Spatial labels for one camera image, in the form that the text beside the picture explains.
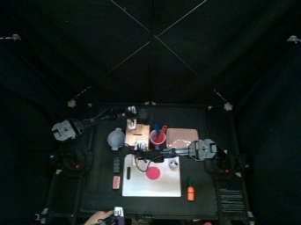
black backdrop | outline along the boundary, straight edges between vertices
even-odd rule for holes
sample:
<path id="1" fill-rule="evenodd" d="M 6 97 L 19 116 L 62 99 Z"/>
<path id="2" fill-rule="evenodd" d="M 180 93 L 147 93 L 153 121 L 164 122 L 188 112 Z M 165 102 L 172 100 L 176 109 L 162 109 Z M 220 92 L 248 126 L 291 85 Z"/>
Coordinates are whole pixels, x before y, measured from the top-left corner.
<path id="1" fill-rule="evenodd" d="M 287 42 L 300 26 L 297 0 L 2 1 L 0 37 L 23 39 L 0 40 L 0 219 L 27 221 L 44 207 L 51 127 L 77 116 L 70 99 L 226 99 L 257 220 L 301 224 L 301 43 Z"/>

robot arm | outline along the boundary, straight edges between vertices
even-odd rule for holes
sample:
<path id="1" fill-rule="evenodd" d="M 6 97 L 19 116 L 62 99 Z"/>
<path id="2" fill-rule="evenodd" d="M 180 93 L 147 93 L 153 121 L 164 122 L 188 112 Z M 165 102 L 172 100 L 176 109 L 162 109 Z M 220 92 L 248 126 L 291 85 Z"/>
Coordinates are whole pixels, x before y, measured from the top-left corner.
<path id="1" fill-rule="evenodd" d="M 135 106 L 127 108 L 113 108 L 105 110 L 98 116 L 87 120 L 69 119 L 62 123 L 57 123 L 52 127 L 54 137 L 58 141 L 66 141 L 79 135 L 89 127 L 98 125 L 110 120 L 117 120 L 121 117 L 127 119 L 129 129 L 135 129 L 137 125 L 137 110 Z"/>
<path id="2" fill-rule="evenodd" d="M 154 163 L 162 163 L 165 158 L 172 158 L 176 156 L 186 156 L 196 161 L 204 161 L 218 157 L 218 159 L 226 159 L 228 153 L 222 150 L 217 143 L 210 140 L 198 140 L 194 141 L 186 148 L 182 149 L 165 149 L 162 151 L 143 151 L 135 150 L 133 154 L 138 157 L 139 160 L 154 160 Z"/>

tissue box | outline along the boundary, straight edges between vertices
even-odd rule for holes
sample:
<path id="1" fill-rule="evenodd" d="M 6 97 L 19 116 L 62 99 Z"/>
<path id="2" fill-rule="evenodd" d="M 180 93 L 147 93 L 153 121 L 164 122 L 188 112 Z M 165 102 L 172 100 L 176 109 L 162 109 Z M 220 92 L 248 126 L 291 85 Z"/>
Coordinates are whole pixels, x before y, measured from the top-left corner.
<path id="1" fill-rule="evenodd" d="M 137 129 L 126 130 L 126 141 L 131 147 L 135 147 L 135 143 L 143 141 L 146 143 L 146 149 L 149 150 L 150 145 L 150 125 L 137 124 Z"/>

human hand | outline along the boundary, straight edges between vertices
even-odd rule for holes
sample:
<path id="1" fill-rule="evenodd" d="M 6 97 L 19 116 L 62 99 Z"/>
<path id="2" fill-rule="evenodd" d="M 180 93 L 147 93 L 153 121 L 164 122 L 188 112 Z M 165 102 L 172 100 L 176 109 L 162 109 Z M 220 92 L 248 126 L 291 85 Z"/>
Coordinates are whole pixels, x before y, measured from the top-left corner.
<path id="1" fill-rule="evenodd" d="M 109 212 L 103 212 L 99 211 L 97 212 L 91 218 L 89 219 L 89 221 L 85 223 L 85 225 L 91 225 L 99 222 L 99 220 L 105 220 L 106 218 L 109 218 L 111 215 L 114 214 L 114 211 L 109 211 Z"/>

black tabletop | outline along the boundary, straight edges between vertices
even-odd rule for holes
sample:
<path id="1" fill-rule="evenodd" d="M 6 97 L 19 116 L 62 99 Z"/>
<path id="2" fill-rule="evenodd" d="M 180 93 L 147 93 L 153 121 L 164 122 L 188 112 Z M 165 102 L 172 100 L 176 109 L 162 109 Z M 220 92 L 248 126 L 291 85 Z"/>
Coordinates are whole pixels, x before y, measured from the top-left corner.
<path id="1" fill-rule="evenodd" d="M 99 105 L 97 112 L 115 107 Z M 232 115 L 222 107 L 214 106 L 137 106 L 149 112 L 150 126 L 154 123 L 169 128 L 197 129 L 200 139 L 210 138 L 221 148 L 237 150 Z M 113 160 L 121 157 L 107 142 L 110 132 L 119 127 L 126 132 L 126 120 L 106 122 L 94 128 L 93 170 L 83 186 L 81 211 L 93 213 L 123 207 L 126 215 L 150 214 L 156 218 L 206 218 L 217 216 L 218 203 L 214 181 L 205 170 L 205 162 L 180 158 L 181 197 L 122 197 L 122 188 L 113 190 Z M 188 179 L 196 187 L 196 200 L 188 201 Z"/>

